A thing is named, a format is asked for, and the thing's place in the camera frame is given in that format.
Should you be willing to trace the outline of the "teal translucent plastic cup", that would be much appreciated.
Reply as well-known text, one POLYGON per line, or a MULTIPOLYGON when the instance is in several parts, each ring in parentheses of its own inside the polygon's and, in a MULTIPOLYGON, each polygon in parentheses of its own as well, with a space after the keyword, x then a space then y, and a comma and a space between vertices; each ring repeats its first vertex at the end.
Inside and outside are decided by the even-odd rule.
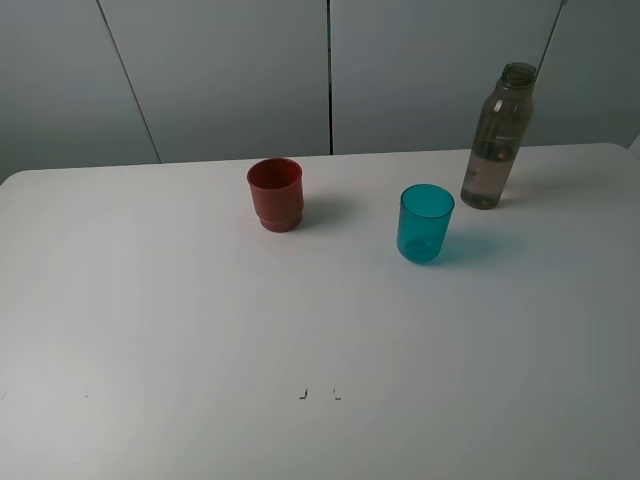
POLYGON ((416 264, 426 264, 440 253, 451 215, 453 196, 432 184, 416 184, 400 197, 396 246, 399 253, 416 264))

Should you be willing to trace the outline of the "clear brown plastic bottle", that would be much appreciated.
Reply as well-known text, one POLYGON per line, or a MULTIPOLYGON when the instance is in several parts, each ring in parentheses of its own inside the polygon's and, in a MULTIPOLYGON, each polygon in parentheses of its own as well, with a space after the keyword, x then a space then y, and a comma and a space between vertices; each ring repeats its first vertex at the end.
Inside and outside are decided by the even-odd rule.
POLYGON ((498 205, 533 114, 536 79, 534 66, 509 63, 484 101, 460 193, 468 206, 498 205))

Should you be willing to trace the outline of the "red plastic cup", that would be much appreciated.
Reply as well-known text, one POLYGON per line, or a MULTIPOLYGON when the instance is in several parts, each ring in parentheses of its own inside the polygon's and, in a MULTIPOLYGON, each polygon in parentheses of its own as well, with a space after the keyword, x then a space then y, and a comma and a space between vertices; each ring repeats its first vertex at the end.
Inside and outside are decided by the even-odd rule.
POLYGON ((247 172, 255 212, 261 225, 276 233, 295 229, 304 209, 302 168, 288 158, 269 158, 247 172))

